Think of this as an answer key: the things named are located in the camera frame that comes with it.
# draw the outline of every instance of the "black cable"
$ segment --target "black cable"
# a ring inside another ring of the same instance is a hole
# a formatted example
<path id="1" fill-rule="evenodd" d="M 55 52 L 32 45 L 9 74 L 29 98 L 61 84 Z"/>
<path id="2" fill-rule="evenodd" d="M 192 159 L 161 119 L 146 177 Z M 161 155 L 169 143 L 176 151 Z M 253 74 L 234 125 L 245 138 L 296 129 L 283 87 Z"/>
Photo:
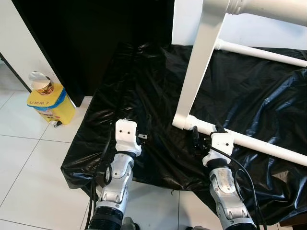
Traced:
<path id="1" fill-rule="evenodd" d="M 108 137 L 108 140 L 106 142 L 106 145 L 105 145 L 105 148 L 103 150 L 103 152 L 101 153 L 100 155 L 100 158 L 99 158 L 99 161 L 98 161 L 98 164 L 95 168 L 95 171 L 93 173 L 93 177 L 92 177 L 92 180 L 91 180 L 91 189 L 90 189 L 90 205 L 89 205 L 89 209 L 88 209 L 88 214 L 87 214 L 87 220 L 86 220 L 86 225 L 85 225 L 85 230 L 88 229 L 88 225 L 90 223 L 90 219 L 91 219 L 91 214 L 92 214 L 92 204 L 94 202 L 94 210 L 93 212 L 95 212 L 95 209 L 96 209 L 96 176 L 97 176 L 97 172 L 98 172 L 98 168 L 103 160 L 103 158 L 105 157 L 106 155 L 106 151 L 109 147 L 109 144 L 110 144 L 110 141 L 111 141 L 111 137 L 112 137 L 112 127 L 110 127 L 110 130 L 109 130 L 109 137 Z"/>
<path id="2" fill-rule="evenodd" d="M 240 168 L 241 170 L 244 172 L 245 176 L 248 178 L 248 182 L 249 185 L 251 187 L 252 193 L 253 193 L 253 198 L 254 198 L 254 207 L 255 207 L 255 219 L 256 219 L 256 225 L 257 225 L 257 230 L 260 230 L 260 225 L 259 225 L 259 221 L 258 221 L 258 215 L 260 215 L 264 230 L 267 230 L 267 225 L 264 221 L 263 215 L 261 213 L 259 204 L 258 204 L 258 200 L 256 197 L 256 192 L 255 192 L 255 187 L 253 184 L 253 181 L 249 175 L 249 173 L 247 172 L 247 170 L 243 167 L 242 164 L 240 164 L 236 159 L 232 158 L 231 156 L 229 156 L 228 154 L 224 153 L 223 151 L 220 151 L 219 149 L 216 149 L 215 147 L 213 147 L 212 145 L 209 145 L 209 148 L 211 148 L 212 150 L 222 154 L 223 156 L 226 156 L 227 158 L 231 159 L 233 162 L 235 162 Z"/>

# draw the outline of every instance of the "black tarp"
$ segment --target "black tarp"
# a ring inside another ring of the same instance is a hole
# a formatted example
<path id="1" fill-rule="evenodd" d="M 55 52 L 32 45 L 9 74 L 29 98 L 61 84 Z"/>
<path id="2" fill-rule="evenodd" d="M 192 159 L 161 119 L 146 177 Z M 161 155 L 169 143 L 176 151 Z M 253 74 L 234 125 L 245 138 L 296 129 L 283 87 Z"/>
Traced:
<path id="1" fill-rule="evenodd" d="M 120 44 L 61 167 L 70 188 L 88 189 L 105 147 L 110 122 L 129 118 L 148 135 L 135 159 L 134 180 L 193 191 L 212 211 L 209 172 L 193 156 L 191 132 L 172 126 L 191 46 Z M 307 52 L 266 50 L 307 58 Z M 214 51 L 190 114 L 197 118 L 306 155 L 307 69 Z M 106 153 L 112 161 L 115 138 Z M 232 156 L 250 173 L 268 224 L 307 211 L 307 168 L 235 146 Z M 230 168 L 237 167 L 231 163 Z M 250 188 L 245 204 L 254 215 Z"/>

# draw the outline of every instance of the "black panel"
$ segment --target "black panel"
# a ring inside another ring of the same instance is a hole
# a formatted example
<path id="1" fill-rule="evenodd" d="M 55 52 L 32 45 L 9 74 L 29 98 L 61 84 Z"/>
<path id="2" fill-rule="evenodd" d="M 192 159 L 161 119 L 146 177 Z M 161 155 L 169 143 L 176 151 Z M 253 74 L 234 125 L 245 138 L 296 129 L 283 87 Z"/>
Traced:
<path id="1" fill-rule="evenodd" d="M 171 42 L 174 0 L 13 2 L 77 104 L 100 85 L 118 42 Z"/>

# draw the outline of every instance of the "white pipe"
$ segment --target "white pipe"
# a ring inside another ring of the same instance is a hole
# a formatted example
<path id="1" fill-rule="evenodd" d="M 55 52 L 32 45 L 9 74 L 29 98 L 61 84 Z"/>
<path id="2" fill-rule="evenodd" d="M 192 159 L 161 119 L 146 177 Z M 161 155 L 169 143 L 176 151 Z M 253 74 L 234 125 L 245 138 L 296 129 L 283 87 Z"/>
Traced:
<path id="1" fill-rule="evenodd" d="M 242 46 L 242 45 L 238 45 L 235 43 L 226 42 L 226 41 L 223 41 L 222 39 L 216 40 L 214 49 L 217 49 L 217 50 L 222 49 L 222 50 L 231 51 L 234 53 L 245 54 L 245 55 L 258 57 L 258 58 L 264 58 L 264 59 L 273 60 L 273 61 L 279 61 L 279 62 L 283 62 L 283 63 L 287 63 L 290 65 L 295 65 L 295 66 L 301 66 L 301 67 L 307 66 L 307 61 L 305 60 L 297 59 L 294 57 L 288 57 L 288 56 L 281 55 L 281 54 L 275 54 L 275 53 L 268 52 L 265 50 L 251 48 L 248 46 Z"/>
<path id="2" fill-rule="evenodd" d="M 207 135 L 210 135 L 212 132 L 216 131 L 215 125 L 199 120 L 192 115 L 188 115 L 186 119 L 176 115 L 174 118 L 173 125 L 178 125 L 178 127 L 180 128 L 183 125 L 182 122 L 184 122 L 184 129 L 186 130 L 192 130 L 194 126 L 197 126 L 199 132 Z M 235 144 L 250 148 L 252 150 L 263 152 L 271 156 L 284 159 L 286 161 L 291 161 L 303 166 L 307 166 L 307 156 L 305 155 L 278 147 L 276 145 L 255 138 L 248 137 L 246 135 L 228 129 L 225 130 L 233 135 Z"/>
<path id="3" fill-rule="evenodd" d="M 307 0 L 230 0 L 227 13 L 250 13 L 307 26 Z"/>

